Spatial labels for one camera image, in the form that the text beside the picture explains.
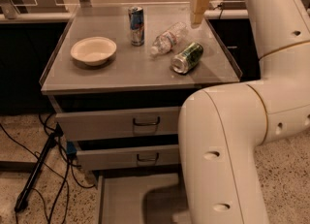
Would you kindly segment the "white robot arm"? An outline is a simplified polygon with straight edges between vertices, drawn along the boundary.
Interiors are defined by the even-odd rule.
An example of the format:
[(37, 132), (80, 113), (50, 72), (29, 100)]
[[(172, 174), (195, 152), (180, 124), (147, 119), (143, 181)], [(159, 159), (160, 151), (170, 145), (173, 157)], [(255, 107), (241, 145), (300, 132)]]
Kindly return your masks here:
[(309, 126), (310, 18), (301, 0), (244, 0), (261, 77), (208, 87), (181, 108), (192, 224), (269, 224), (254, 149)]

